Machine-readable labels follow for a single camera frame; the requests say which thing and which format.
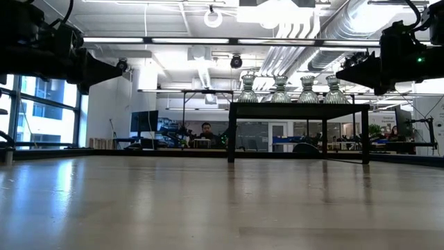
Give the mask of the clear glass candlestick holder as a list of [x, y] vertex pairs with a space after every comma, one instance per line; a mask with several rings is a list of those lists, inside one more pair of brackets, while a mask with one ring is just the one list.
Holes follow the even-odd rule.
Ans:
[[287, 77], [276, 76], [274, 80], [275, 91], [271, 97], [271, 103], [291, 103], [291, 98], [286, 91]]
[[243, 90], [239, 95], [237, 101], [239, 103], [257, 103], [258, 98], [253, 90], [255, 76], [253, 74], [246, 74], [241, 77], [243, 83]]
[[325, 95], [324, 103], [327, 104], [349, 104], [344, 93], [340, 91], [339, 80], [336, 76], [329, 75], [325, 78], [329, 86], [329, 92]]
[[318, 95], [313, 91], [313, 76], [303, 76], [300, 78], [302, 92], [298, 98], [298, 103], [319, 103]]

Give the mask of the black metal stand frame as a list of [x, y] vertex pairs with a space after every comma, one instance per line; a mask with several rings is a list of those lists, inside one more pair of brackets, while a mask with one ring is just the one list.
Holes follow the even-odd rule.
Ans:
[[[182, 128], [186, 128], [185, 126], [185, 108], [186, 103], [188, 100], [192, 99], [195, 94], [222, 94], [223, 97], [226, 97], [225, 94], [230, 94], [231, 99], [227, 99], [228, 102], [234, 101], [234, 91], [233, 90], [214, 90], [214, 89], [200, 89], [200, 90], [180, 90], [181, 93], [183, 93], [183, 102], [182, 102]], [[187, 98], [187, 94], [192, 93], [192, 96], [190, 98]]]

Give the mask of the black perforated metal shelf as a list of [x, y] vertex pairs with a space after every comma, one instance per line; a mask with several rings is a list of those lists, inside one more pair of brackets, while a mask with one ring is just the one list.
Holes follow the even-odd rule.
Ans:
[[362, 163], [370, 162], [368, 132], [368, 104], [328, 103], [241, 103], [232, 102], [228, 123], [228, 162], [235, 160], [236, 130], [238, 119], [321, 120], [323, 125], [322, 155], [327, 157], [327, 121], [350, 114], [361, 114]]

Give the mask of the black monitor on arm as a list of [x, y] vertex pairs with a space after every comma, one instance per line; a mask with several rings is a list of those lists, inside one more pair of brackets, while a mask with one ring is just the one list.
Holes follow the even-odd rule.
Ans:
[[[398, 131], [398, 141], [395, 143], [395, 150], [401, 154], [415, 154], [417, 147], [431, 148], [436, 150], [438, 143], [435, 141], [433, 118], [413, 119], [410, 112], [399, 107], [395, 109], [395, 119]], [[414, 128], [416, 124], [423, 124], [429, 131], [429, 138], [424, 139], [420, 132]]]

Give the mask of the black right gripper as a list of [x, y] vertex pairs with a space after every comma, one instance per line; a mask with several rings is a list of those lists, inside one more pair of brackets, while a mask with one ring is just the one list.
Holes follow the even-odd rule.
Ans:
[[430, 79], [427, 47], [412, 38], [411, 28], [403, 21], [393, 22], [382, 31], [379, 39], [380, 55], [369, 52], [369, 57], [358, 65], [339, 70], [338, 79], [373, 89], [374, 95], [395, 90], [395, 84], [405, 81], [422, 83]]

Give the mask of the white ventilation duct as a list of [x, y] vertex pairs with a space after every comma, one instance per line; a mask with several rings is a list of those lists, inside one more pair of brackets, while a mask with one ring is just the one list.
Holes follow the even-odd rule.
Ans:
[[203, 45], [193, 45], [187, 51], [189, 66], [198, 72], [200, 84], [204, 90], [212, 88], [210, 67], [212, 66], [211, 50]]

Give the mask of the blue storage bins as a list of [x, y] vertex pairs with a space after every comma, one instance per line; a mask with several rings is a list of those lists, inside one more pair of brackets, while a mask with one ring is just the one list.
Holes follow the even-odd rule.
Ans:
[[300, 136], [275, 136], [272, 144], [297, 144], [300, 143]]

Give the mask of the black ceiling spotlight cluster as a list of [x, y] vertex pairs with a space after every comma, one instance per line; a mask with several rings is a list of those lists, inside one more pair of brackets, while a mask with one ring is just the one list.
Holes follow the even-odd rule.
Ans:
[[368, 51], [354, 52], [345, 57], [345, 60], [341, 63], [341, 68], [346, 69], [358, 65], [359, 63], [364, 62], [369, 57], [369, 55], [370, 54]]

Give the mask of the black computer monitor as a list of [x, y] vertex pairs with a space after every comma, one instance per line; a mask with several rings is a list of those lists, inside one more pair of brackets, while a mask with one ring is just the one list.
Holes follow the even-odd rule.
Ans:
[[133, 112], [130, 121], [131, 132], [155, 132], [158, 122], [157, 110]]

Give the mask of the green office plant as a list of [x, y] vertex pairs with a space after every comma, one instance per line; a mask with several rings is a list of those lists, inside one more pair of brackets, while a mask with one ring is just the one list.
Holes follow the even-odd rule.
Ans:
[[379, 139], [382, 136], [382, 127], [378, 124], [369, 124], [368, 134], [371, 140]]

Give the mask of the dark office chair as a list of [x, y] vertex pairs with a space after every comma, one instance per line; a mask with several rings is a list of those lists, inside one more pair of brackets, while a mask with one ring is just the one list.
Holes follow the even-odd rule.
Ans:
[[306, 143], [306, 142], [301, 142], [296, 144], [293, 147], [293, 153], [303, 153], [303, 154], [319, 154], [320, 151], [318, 150], [317, 147], [315, 147], [312, 144]]

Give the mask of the glass office door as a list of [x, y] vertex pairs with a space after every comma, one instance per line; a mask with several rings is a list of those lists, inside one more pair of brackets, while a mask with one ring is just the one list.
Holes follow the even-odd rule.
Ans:
[[288, 146], [284, 139], [288, 136], [287, 123], [271, 122], [268, 124], [268, 151], [272, 153], [284, 153], [288, 151]]

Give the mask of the white ceiling pipes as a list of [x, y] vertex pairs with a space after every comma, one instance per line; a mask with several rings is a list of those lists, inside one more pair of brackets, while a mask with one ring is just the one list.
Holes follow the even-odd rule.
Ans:
[[[319, 18], [313, 16], [303, 22], [281, 23], [276, 38], [314, 38], [320, 30]], [[260, 91], [263, 85], [269, 88], [275, 83], [276, 76], [285, 76], [286, 72], [297, 61], [305, 47], [276, 47], [272, 46], [259, 71], [248, 72], [255, 76], [253, 90]]]

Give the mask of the long ceiling light strip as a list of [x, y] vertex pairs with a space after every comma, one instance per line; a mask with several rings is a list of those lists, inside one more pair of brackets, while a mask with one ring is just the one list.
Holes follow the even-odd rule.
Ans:
[[85, 37], [88, 44], [229, 45], [277, 47], [378, 48], [378, 40], [322, 40], [219, 37]]
[[[241, 94], [242, 91], [241, 90], [206, 90], [206, 89], [202, 89], [202, 90], [175, 90], [175, 89], [165, 89], [165, 90], [138, 90], [138, 92], [143, 92], [143, 93], [181, 93], [181, 94], [188, 94], [188, 93], [199, 93], [199, 94], [231, 94], [231, 95], [236, 95], [236, 94]], [[256, 94], [261, 94], [261, 95], [266, 95], [266, 94], [273, 94], [275, 91], [253, 91]], [[354, 96], [368, 96], [368, 97], [373, 97], [374, 94], [372, 93], [367, 93], [367, 92], [343, 92], [344, 95], [354, 95]], [[440, 97], [440, 96], [444, 96], [444, 94], [438, 93], [438, 94], [434, 94], [434, 93], [411, 93], [411, 92], [389, 92], [386, 94], [383, 94], [382, 96], [410, 96], [410, 97]]]

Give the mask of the black aluminium table frame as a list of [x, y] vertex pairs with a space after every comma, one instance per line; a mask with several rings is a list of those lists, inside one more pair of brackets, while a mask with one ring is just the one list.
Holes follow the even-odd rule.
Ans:
[[[159, 151], [125, 151], [102, 149], [41, 149], [11, 151], [13, 160], [46, 160], [50, 158], [73, 158], [82, 156], [141, 156], [141, 157], [170, 157], [170, 158], [228, 158], [227, 151], [185, 151], [185, 150], [159, 150]], [[268, 153], [268, 152], [242, 152], [234, 153], [235, 159], [310, 159], [310, 160], [338, 160], [352, 162], [362, 161], [361, 153]], [[444, 157], [394, 155], [371, 153], [366, 157], [369, 161], [397, 163], [406, 165], [420, 165], [444, 169]]]

